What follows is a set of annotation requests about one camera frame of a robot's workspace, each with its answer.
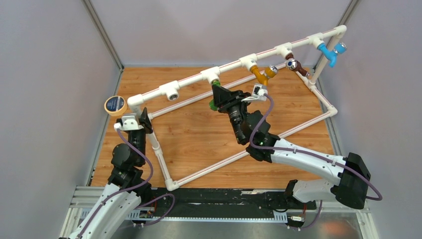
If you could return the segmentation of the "blue water faucet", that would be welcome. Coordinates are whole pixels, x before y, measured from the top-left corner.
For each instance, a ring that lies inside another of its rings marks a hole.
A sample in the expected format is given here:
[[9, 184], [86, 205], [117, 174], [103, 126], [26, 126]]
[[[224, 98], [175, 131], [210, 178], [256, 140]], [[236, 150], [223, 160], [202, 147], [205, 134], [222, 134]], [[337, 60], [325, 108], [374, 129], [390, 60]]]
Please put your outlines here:
[[324, 57], [329, 61], [329, 66], [333, 68], [336, 65], [338, 55], [347, 51], [347, 46], [343, 42], [337, 43], [332, 50], [328, 50], [324, 43], [321, 43], [317, 50], [321, 51]]

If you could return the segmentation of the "masking tape roll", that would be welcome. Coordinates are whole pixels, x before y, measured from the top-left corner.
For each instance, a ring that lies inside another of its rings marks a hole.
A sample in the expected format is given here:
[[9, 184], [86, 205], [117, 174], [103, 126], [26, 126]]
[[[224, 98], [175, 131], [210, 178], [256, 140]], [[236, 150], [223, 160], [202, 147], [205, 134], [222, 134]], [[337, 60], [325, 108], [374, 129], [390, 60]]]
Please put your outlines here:
[[122, 96], [112, 96], [104, 103], [104, 110], [112, 117], [124, 114], [127, 108], [127, 102]]

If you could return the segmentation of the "yellow water faucet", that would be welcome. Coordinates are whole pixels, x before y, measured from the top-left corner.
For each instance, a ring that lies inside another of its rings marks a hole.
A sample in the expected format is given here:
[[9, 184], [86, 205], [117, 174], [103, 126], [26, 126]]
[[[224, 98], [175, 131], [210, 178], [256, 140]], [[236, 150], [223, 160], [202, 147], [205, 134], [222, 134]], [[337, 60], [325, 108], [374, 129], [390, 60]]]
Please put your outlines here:
[[278, 69], [274, 65], [266, 67], [261, 73], [256, 65], [253, 65], [249, 71], [254, 74], [258, 82], [264, 86], [268, 86], [268, 82], [271, 78], [274, 78], [278, 74]]

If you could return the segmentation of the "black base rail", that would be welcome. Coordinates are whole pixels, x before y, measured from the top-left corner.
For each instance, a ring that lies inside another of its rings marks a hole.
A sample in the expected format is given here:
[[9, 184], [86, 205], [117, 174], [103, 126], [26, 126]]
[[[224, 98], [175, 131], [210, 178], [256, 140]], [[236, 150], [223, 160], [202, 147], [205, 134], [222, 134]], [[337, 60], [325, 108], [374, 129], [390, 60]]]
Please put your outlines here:
[[147, 206], [154, 215], [204, 219], [269, 219], [276, 212], [311, 211], [317, 203], [306, 204], [283, 189], [179, 188], [172, 192], [155, 188], [144, 202], [157, 199]]

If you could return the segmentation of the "white PVC pipe frame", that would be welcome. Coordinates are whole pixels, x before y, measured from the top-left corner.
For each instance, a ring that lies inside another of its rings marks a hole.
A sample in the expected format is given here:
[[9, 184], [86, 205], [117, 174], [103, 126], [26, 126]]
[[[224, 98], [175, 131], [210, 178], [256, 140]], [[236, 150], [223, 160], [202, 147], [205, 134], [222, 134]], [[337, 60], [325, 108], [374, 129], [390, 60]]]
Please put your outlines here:
[[[215, 66], [203, 70], [196, 75], [166, 83], [145, 94], [129, 97], [127, 105], [133, 113], [140, 116], [140, 106], [144, 102], [161, 95], [165, 95], [169, 101], [174, 101], [179, 97], [178, 91], [181, 88], [206, 80], [212, 87], [210, 92], [192, 97], [181, 103], [176, 103], [155, 113], [151, 113], [150, 117], [153, 119], [212, 96], [213, 100], [210, 107], [221, 113], [228, 112], [237, 141], [239, 143], [249, 142], [249, 139], [245, 138], [240, 131], [240, 127], [246, 120], [245, 114], [247, 104], [255, 101], [265, 101], [265, 93], [268, 92], [266, 89], [268, 81], [276, 76], [279, 69], [287, 68], [300, 77], [306, 87], [327, 109], [327, 111], [320, 116], [280, 134], [280, 137], [282, 138], [290, 136], [338, 113], [337, 108], [325, 98], [320, 90], [317, 89], [316, 81], [324, 67], [327, 64], [330, 65], [330, 67], [334, 67], [338, 55], [347, 50], [345, 44], [340, 42], [346, 31], [346, 25], [339, 25], [331, 30], [319, 32], [294, 42], [286, 42], [260, 53], [243, 56], [238, 60], [225, 65]], [[309, 72], [301, 66], [300, 62], [295, 59], [293, 54], [294, 48], [304, 45], [312, 45], [324, 56], [324, 59], [317, 65], [313, 76], [310, 76]], [[251, 72], [251, 75], [226, 86], [222, 86], [219, 78], [220, 74], [239, 67], [245, 67]]]

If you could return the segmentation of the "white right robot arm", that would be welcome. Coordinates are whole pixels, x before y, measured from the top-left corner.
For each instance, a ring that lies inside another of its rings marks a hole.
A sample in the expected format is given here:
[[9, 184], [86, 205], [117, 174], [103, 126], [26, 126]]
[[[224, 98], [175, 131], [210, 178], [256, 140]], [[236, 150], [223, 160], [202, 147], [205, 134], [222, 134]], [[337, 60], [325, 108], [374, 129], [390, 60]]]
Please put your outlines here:
[[368, 190], [375, 191], [371, 174], [359, 154], [332, 155], [290, 143], [269, 132], [266, 121], [274, 107], [273, 99], [261, 84], [252, 93], [231, 91], [212, 85], [212, 104], [216, 111], [229, 117], [236, 142], [257, 161], [290, 165], [321, 177], [320, 180], [291, 180], [286, 187], [284, 202], [289, 208], [313, 200], [335, 199], [353, 208], [363, 209], [370, 200]]

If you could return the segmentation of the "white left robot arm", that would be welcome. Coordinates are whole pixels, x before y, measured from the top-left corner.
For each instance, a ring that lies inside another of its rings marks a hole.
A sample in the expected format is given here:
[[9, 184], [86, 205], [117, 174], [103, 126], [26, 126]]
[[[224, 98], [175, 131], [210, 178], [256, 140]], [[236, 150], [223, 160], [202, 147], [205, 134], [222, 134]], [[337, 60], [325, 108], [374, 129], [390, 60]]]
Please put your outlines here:
[[109, 239], [135, 207], [147, 206], [152, 200], [152, 176], [142, 179], [140, 169], [152, 165], [146, 157], [146, 138], [153, 132], [147, 108], [139, 115], [123, 115], [116, 120], [115, 128], [119, 136], [125, 132], [127, 137], [113, 149], [108, 183], [88, 215], [70, 233], [70, 239]]

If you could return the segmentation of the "brown water faucet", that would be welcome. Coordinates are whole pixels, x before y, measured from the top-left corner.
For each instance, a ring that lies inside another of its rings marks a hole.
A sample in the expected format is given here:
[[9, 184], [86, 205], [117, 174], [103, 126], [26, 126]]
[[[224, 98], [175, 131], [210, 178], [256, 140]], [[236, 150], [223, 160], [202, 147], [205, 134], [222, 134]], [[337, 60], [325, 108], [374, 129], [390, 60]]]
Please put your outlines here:
[[286, 67], [289, 70], [291, 70], [293, 72], [297, 72], [297, 73], [299, 73], [300, 75], [302, 75], [303, 77], [306, 77], [306, 78], [310, 76], [310, 73], [302, 67], [301, 63], [298, 60], [296, 60], [294, 58], [293, 53], [287, 54], [285, 56], [285, 59], [286, 59]]

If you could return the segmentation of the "green water faucet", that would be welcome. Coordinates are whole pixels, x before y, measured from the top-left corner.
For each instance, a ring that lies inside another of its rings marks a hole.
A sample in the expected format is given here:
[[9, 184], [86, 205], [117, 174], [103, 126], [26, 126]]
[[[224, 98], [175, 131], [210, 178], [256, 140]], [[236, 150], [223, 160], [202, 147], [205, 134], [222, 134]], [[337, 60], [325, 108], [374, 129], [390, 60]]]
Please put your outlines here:
[[211, 100], [209, 102], [209, 108], [212, 111], [217, 111], [217, 108], [218, 108], [214, 103], [214, 88], [215, 88], [215, 86], [221, 86], [219, 80], [213, 80], [212, 83], [211, 83], [211, 93], [212, 93], [212, 95], [211, 95]]

